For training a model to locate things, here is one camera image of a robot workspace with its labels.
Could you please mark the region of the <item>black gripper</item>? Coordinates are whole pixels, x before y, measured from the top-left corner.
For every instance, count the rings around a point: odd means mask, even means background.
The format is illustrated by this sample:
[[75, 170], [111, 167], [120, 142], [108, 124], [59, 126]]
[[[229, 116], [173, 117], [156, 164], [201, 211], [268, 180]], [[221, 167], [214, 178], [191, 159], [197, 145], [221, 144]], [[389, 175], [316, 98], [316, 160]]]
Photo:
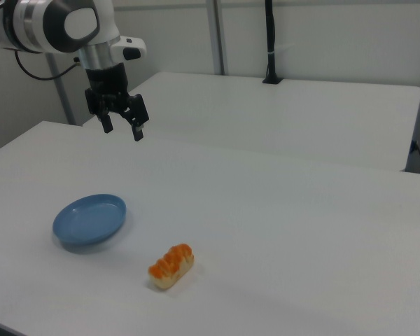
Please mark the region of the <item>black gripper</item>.
[[130, 96], [123, 64], [107, 69], [86, 71], [90, 87], [85, 91], [89, 112], [96, 115], [106, 134], [113, 130], [109, 112], [122, 112], [131, 125], [135, 141], [143, 139], [143, 127], [149, 121], [144, 99], [140, 94]]

